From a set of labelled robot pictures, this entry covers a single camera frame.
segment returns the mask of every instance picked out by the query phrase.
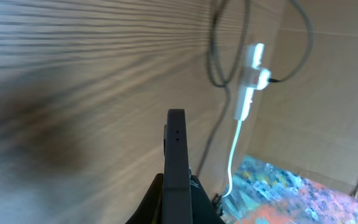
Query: black handheld device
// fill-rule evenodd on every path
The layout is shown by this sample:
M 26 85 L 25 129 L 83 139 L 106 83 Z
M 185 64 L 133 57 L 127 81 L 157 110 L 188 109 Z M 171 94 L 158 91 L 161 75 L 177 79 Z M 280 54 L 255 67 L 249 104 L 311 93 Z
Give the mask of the black handheld device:
M 127 224 L 223 224 L 188 162 L 185 110 L 168 110 L 164 174 L 157 174 Z

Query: wood grain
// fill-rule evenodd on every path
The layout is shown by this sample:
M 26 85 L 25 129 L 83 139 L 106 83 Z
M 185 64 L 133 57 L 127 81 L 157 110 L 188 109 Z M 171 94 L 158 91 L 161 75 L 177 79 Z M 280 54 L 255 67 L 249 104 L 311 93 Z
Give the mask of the wood grain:
M 224 97 L 206 78 L 209 4 L 0 0 L 0 223 L 124 223 L 163 170 L 170 108 L 186 110 L 198 165 Z M 232 1 L 219 28 L 225 70 L 243 8 Z M 267 43 L 267 58 L 281 8 L 252 6 L 248 42 Z M 228 116 L 200 177 L 209 195 L 223 190 L 233 124 Z

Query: black object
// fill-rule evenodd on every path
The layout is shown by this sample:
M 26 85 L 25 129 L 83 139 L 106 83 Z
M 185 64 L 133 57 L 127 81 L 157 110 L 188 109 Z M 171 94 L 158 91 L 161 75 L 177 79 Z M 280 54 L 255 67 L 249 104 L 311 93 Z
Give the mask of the black object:
M 185 110 L 170 109 L 164 128 L 164 174 L 157 174 L 127 224 L 223 224 L 188 166 Z
M 298 62 L 298 65 L 296 65 L 296 67 L 287 76 L 285 76 L 282 79 L 269 78 L 268 82 L 270 83 L 285 82 L 291 79 L 292 77 L 294 77 L 296 74 L 298 74 L 299 71 L 303 68 L 303 66 L 305 66 L 306 62 L 308 61 L 314 44 L 314 34 L 313 34 L 314 31 L 308 15 L 306 15 L 306 12 L 303 10 L 301 5 L 296 0 L 289 0 L 289 1 L 295 7 L 295 9 L 298 10 L 299 14 L 301 15 L 301 17 L 305 22 L 306 30 L 308 32 L 308 44 L 306 45 L 305 52 L 303 53 L 301 60 Z
M 221 217 L 223 215 L 222 195 L 215 194 L 211 203 L 215 209 L 215 212 Z

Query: colorful painting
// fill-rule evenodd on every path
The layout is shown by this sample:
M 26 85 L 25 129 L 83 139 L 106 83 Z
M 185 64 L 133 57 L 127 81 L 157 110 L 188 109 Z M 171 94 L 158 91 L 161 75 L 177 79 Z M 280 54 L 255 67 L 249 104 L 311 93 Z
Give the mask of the colorful painting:
M 358 200 L 250 156 L 222 203 L 226 223 L 358 223 Z

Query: gray cable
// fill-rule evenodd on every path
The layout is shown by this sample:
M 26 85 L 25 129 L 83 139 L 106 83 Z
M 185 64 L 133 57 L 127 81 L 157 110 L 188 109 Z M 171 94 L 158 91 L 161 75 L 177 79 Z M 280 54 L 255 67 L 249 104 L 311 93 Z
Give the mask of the gray cable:
M 226 78 L 223 73 L 222 67 L 221 67 L 221 59 L 219 56 L 219 49 L 217 48 L 216 39 L 217 39 L 217 35 L 218 35 L 219 21 L 220 21 L 222 13 L 223 13 L 224 9 L 226 8 L 228 2 L 229 2 L 229 0 L 223 0 L 222 3 L 219 5 L 219 7 L 216 9 L 216 0 L 211 1 L 211 13 L 213 15 L 213 18 L 211 21 L 211 30 L 209 32 L 209 49 L 206 54 L 206 59 L 207 59 L 206 60 L 206 68 L 207 68 L 208 79 L 211 82 L 211 84 L 213 86 L 215 86 L 216 88 L 224 89 L 225 101 L 224 101 L 222 111 L 219 114 L 219 118 L 216 121 L 213 129 L 211 130 L 211 133 L 208 136 L 205 150 L 203 152 L 203 155 L 201 156 L 200 164 L 198 165 L 198 168 L 195 172 L 195 175 L 198 177 L 201 174 L 201 170 L 204 166 L 206 157 L 208 155 L 212 141 L 215 137 L 216 131 L 219 129 L 219 127 L 223 121 L 223 118 L 225 117 L 225 115 L 229 109 L 231 92 L 228 87 L 228 84 L 233 80 L 234 75 L 236 74 L 239 64 L 241 62 L 240 59 L 243 54 L 244 42 L 246 40 L 247 28 L 249 26 L 251 0 L 245 0 L 245 4 L 244 4 L 245 13 L 244 13 L 244 19 L 242 22 L 242 31 L 241 31 L 240 41 L 239 41 L 239 45 L 238 45 L 237 52 L 236 52 L 236 58 L 233 62 L 233 66 L 231 67 L 229 75 Z M 215 69 L 218 73 L 218 78 L 220 80 L 220 83 L 217 82 L 217 80 L 215 80 L 213 67 L 215 67 Z
M 282 79 L 270 78 L 269 79 L 270 83 L 279 83 L 279 82 L 288 81 L 290 78 L 294 77 L 297 73 L 299 73 L 299 71 L 305 65 L 306 61 L 309 59 L 311 49 L 313 48 L 313 45 L 314 45 L 313 27 L 311 26 L 311 21 L 310 21 L 309 17 L 306 15 L 305 11 L 303 10 L 303 8 L 299 5 L 299 3 L 296 0 L 289 0 L 289 1 L 292 3 L 292 5 L 295 7 L 295 9 L 298 10 L 299 14 L 302 16 L 302 18 L 305 22 L 306 30 L 308 32 L 308 44 L 306 46 L 305 53 L 303 54 L 298 65 L 287 76 L 285 76 Z

